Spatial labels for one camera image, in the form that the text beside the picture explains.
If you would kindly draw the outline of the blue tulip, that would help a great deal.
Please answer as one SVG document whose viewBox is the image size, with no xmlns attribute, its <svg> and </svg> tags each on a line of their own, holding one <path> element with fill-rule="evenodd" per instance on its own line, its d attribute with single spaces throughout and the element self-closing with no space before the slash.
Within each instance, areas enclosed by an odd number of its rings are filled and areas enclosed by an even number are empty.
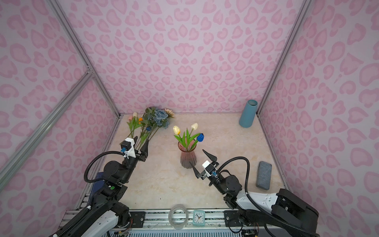
<svg viewBox="0 0 379 237">
<path fill-rule="evenodd" d="M 192 144 L 190 150 L 193 150 L 193 149 L 196 147 L 197 143 L 198 143 L 198 142 L 202 142 L 203 140 L 204 140 L 204 134 L 203 134 L 203 133 L 200 133 L 200 134 L 196 137 L 196 139 L 194 140 L 194 143 Z"/>
</svg>

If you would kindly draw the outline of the white tulip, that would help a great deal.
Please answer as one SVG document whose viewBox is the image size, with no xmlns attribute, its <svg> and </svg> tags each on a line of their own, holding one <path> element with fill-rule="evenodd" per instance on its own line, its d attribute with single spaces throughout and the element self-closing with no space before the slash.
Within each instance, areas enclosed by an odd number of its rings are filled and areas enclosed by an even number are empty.
<svg viewBox="0 0 379 237">
<path fill-rule="evenodd" d="M 187 151 L 189 151 L 192 147 L 192 142 L 198 137 L 198 133 L 194 133 L 196 132 L 196 130 L 198 129 L 198 123 L 194 123 L 191 125 L 191 130 L 187 130 L 187 133 L 186 133 L 186 145 L 187 145 Z"/>
</svg>

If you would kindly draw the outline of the red glass vase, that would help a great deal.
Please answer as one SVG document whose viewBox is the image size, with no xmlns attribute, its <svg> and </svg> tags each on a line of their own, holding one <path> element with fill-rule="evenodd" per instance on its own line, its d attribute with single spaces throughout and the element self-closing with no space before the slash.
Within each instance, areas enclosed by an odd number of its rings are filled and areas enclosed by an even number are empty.
<svg viewBox="0 0 379 237">
<path fill-rule="evenodd" d="M 197 157 L 195 153 L 196 146 L 187 151 L 186 148 L 179 142 L 178 148 L 181 151 L 180 163 L 182 167 L 186 169 L 192 169 L 192 165 L 195 166 L 197 163 Z"/>
</svg>

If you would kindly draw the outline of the yellow tulip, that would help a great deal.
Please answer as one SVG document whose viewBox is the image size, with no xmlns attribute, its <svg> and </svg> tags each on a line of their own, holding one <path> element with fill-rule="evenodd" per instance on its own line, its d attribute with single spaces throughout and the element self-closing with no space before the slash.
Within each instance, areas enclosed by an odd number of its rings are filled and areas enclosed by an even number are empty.
<svg viewBox="0 0 379 237">
<path fill-rule="evenodd" d="M 186 139 L 181 136 L 181 130 L 178 126 L 173 127 L 174 137 L 178 140 L 178 142 L 185 148 L 186 147 Z"/>
</svg>

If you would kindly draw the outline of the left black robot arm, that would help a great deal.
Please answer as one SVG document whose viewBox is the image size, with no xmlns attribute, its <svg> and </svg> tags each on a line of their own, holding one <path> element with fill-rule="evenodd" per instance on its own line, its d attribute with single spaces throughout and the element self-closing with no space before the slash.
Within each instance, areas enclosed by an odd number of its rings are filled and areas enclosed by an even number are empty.
<svg viewBox="0 0 379 237">
<path fill-rule="evenodd" d="M 102 236 L 114 227 L 131 228 L 134 224 L 129 213 L 129 207 L 120 202 L 127 190 L 125 186 L 137 166 L 138 162 L 145 162 L 148 157 L 149 139 L 141 149 L 135 149 L 134 142 L 138 137 L 126 138 L 121 142 L 120 151 L 106 151 L 96 156 L 84 172 L 86 183 L 102 181 L 103 185 L 88 200 L 84 207 L 65 226 L 59 228 L 53 237 L 84 237 Z M 108 162 L 100 178 L 89 179 L 91 167 L 100 158 L 107 155 L 120 155 L 122 163 Z"/>
</svg>

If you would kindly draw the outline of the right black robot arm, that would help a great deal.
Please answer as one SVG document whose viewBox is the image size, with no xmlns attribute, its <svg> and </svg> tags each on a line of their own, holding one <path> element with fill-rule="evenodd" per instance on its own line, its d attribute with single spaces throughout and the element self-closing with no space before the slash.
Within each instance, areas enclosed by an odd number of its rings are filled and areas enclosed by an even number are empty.
<svg viewBox="0 0 379 237">
<path fill-rule="evenodd" d="M 250 233 L 259 234 L 259 228 L 264 228 L 267 234 L 273 236 L 268 226 L 283 229 L 291 237 L 317 237 L 316 232 L 319 213 L 310 204 L 287 189 L 278 193 L 262 194 L 248 191 L 250 162 L 246 157 L 234 157 L 220 165 L 217 157 L 206 152 L 209 158 L 199 172 L 194 163 L 190 163 L 196 178 L 208 179 L 209 186 L 214 186 L 222 195 L 230 208 L 225 214 L 225 225 L 232 229 L 239 227 L 237 233 L 242 233 L 244 227 L 253 227 Z M 235 175 L 225 168 L 232 162 L 246 162 L 246 176 L 241 184 Z"/>
</svg>

